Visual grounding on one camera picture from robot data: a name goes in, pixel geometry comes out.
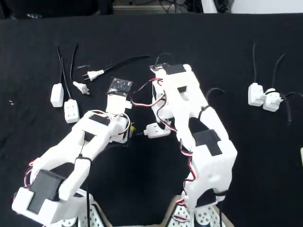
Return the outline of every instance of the white connector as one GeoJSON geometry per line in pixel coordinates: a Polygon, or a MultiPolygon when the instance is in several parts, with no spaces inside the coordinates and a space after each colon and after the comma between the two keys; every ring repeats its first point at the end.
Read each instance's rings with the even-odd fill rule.
{"type": "Polygon", "coordinates": [[[51,94],[51,103],[53,107],[62,107],[63,97],[64,97],[64,90],[62,84],[61,83],[54,84],[51,94]]]}
{"type": "Polygon", "coordinates": [[[82,94],[87,94],[89,95],[89,88],[86,86],[86,84],[81,84],[81,83],[78,83],[76,81],[74,81],[72,83],[82,94]]]}
{"type": "Polygon", "coordinates": [[[158,137],[168,136],[170,134],[170,129],[165,126],[165,129],[159,127],[157,123],[152,123],[146,126],[146,129],[143,131],[145,136],[148,136],[149,139],[154,139],[158,137]]]}
{"type": "Polygon", "coordinates": [[[274,88],[270,88],[265,92],[265,101],[263,104],[263,109],[271,112],[275,112],[279,109],[280,103],[283,99],[280,97],[280,93],[276,92],[274,88]]]}
{"type": "Polygon", "coordinates": [[[68,124],[79,121],[79,108],[76,100],[69,99],[64,103],[64,116],[68,124]]]}
{"type": "Polygon", "coordinates": [[[262,106],[264,104],[265,94],[262,85],[252,83],[248,87],[248,104],[253,106],[262,106]]]}
{"type": "Polygon", "coordinates": [[[104,70],[99,70],[99,71],[87,71],[87,74],[84,76],[88,76],[88,78],[90,81],[93,81],[95,78],[97,78],[98,76],[102,75],[104,73],[104,70]]]}

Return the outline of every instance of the wire connector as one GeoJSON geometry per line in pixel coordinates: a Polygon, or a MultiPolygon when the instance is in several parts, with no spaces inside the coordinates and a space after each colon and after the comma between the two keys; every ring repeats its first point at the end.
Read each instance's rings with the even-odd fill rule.
{"type": "Polygon", "coordinates": [[[68,124],[80,120],[79,108],[76,100],[69,99],[64,103],[64,116],[68,124]]]}
{"type": "Polygon", "coordinates": [[[51,94],[51,103],[53,107],[62,107],[63,97],[64,97],[64,90],[62,84],[61,83],[54,84],[51,94]]]}
{"type": "Polygon", "coordinates": [[[83,75],[83,76],[88,76],[88,78],[85,78],[85,80],[90,80],[93,81],[95,78],[97,78],[98,76],[104,74],[104,70],[99,70],[99,71],[87,71],[87,74],[83,75]]]}
{"type": "Polygon", "coordinates": [[[265,92],[265,101],[263,104],[263,109],[271,112],[275,112],[279,109],[280,103],[283,99],[280,97],[280,93],[274,88],[270,88],[265,92]]]}
{"type": "Polygon", "coordinates": [[[81,84],[81,83],[78,83],[76,81],[74,81],[72,83],[82,94],[87,94],[89,95],[89,88],[86,86],[86,84],[81,84]]]}
{"type": "Polygon", "coordinates": [[[248,105],[262,106],[265,97],[262,85],[252,83],[248,87],[248,105]]]}

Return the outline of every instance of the black tabletop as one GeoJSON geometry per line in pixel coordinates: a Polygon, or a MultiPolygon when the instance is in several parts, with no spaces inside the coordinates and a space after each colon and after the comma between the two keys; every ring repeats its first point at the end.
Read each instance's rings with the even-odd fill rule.
{"type": "MultiPolygon", "coordinates": [[[[162,52],[174,56],[169,61],[190,64],[204,93],[212,87],[225,90],[209,100],[238,151],[224,213],[240,227],[302,226],[303,98],[288,98],[290,125],[284,102],[276,113],[247,103],[254,42],[257,82],[264,89],[270,87],[274,64],[285,53],[276,89],[283,94],[303,91],[302,22],[302,14],[0,21],[1,226],[39,226],[11,210],[12,195],[23,183],[28,162],[71,130],[63,109],[53,108],[49,99],[60,76],[56,46],[69,67],[75,44],[79,44],[75,66],[89,64],[91,70],[131,56],[152,56],[88,83],[91,96],[80,94],[70,83],[81,114],[105,110],[112,77],[131,80],[136,88],[153,77],[148,66],[162,52]]],[[[81,81],[82,74],[83,69],[75,70],[74,79],[81,81]]],[[[138,101],[150,102],[151,96],[146,88],[138,101]]],[[[151,109],[137,107],[129,113],[138,131],[154,122],[151,109]]],[[[107,150],[95,160],[90,191],[114,226],[160,223],[188,172],[173,133],[154,140],[137,136],[129,147],[107,150]]]]}

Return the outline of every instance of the white power adapter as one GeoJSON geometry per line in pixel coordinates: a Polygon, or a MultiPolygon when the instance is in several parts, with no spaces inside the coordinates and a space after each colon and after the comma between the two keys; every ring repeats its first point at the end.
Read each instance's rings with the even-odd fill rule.
{"type": "Polygon", "coordinates": [[[170,129],[165,127],[163,130],[157,123],[152,123],[147,125],[146,129],[143,132],[144,135],[148,136],[149,139],[154,139],[158,137],[168,136],[170,134],[170,129]]]}
{"type": "Polygon", "coordinates": [[[265,96],[263,109],[271,112],[277,111],[280,107],[280,103],[283,101],[280,97],[280,93],[274,88],[270,88],[265,92],[265,96]]]}
{"type": "Polygon", "coordinates": [[[64,116],[68,124],[80,120],[79,108],[76,100],[69,99],[64,103],[64,116]]]}
{"type": "Polygon", "coordinates": [[[63,97],[64,97],[64,90],[62,84],[61,83],[54,84],[51,94],[51,103],[53,107],[62,107],[63,97]]]}
{"type": "Polygon", "coordinates": [[[248,104],[253,106],[262,106],[265,100],[265,94],[262,85],[252,83],[248,87],[248,104]]]}

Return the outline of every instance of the perforated metal plate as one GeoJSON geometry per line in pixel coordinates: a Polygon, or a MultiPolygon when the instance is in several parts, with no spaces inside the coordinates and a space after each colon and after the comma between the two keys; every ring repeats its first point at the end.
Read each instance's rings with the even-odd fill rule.
{"type": "Polygon", "coordinates": [[[220,217],[213,206],[203,206],[195,209],[195,218],[200,226],[220,227],[220,217]]]}
{"type": "MultiPolygon", "coordinates": [[[[90,207],[90,227],[105,227],[95,206],[90,207]]],[[[88,227],[86,214],[78,217],[78,227],[88,227]]]]}
{"type": "MultiPolygon", "coordinates": [[[[196,219],[195,226],[220,227],[220,217],[213,206],[203,206],[196,208],[194,210],[194,214],[196,219]]],[[[181,206],[176,206],[171,219],[168,221],[167,227],[190,227],[189,219],[189,212],[187,209],[181,206]],[[183,219],[188,219],[188,221],[174,218],[174,215],[182,217],[183,219]]]]}
{"type": "MultiPolygon", "coordinates": [[[[90,216],[90,227],[105,227],[95,206],[90,207],[89,216],[90,216]]],[[[78,217],[78,221],[76,218],[61,220],[51,225],[47,225],[46,227],[87,227],[87,226],[88,226],[88,222],[87,222],[87,216],[85,214],[78,217]]]]}

